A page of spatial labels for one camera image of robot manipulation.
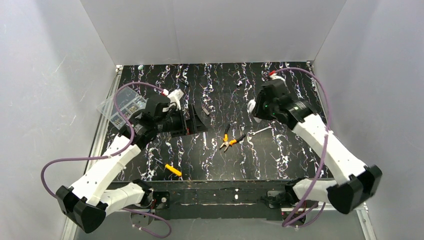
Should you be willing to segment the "white remote control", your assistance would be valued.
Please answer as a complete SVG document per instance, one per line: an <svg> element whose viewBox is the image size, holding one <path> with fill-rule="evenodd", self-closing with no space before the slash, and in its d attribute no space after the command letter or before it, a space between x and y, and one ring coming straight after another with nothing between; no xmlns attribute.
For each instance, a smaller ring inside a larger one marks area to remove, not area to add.
<svg viewBox="0 0 424 240"><path fill-rule="evenodd" d="M251 99L247 104L247 110L249 114L253 114L255 106L256 106L255 99Z"/></svg>

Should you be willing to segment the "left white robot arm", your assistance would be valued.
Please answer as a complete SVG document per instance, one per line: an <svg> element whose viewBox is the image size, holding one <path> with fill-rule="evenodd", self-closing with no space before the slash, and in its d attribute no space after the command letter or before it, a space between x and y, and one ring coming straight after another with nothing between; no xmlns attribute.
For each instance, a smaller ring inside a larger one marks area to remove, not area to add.
<svg viewBox="0 0 424 240"><path fill-rule="evenodd" d="M179 99L157 95L147 100L143 109L130 115L108 151L71 186L61 186L55 193L61 211L85 233L96 230L105 218L130 205L150 208L154 189L136 179L124 187L108 191L109 185L126 165L160 133L182 137L206 132L208 129L196 112L194 104L178 108Z"/></svg>

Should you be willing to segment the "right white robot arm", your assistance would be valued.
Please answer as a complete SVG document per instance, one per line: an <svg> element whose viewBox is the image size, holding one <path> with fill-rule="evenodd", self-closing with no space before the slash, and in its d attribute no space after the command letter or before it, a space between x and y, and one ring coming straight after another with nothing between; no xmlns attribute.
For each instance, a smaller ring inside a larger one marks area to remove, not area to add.
<svg viewBox="0 0 424 240"><path fill-rule="evenodd" d="M290 204L301 199L331 204L342 214L348 214L373 197L383 176L376 166L367 166L352 154L333 134L326 130L322 118L307 102L294 100L284 80L264 83L249 111L260 120L276 120L302 138L317 154L333 175L333 180L298 178L284 187Z"/></svg>

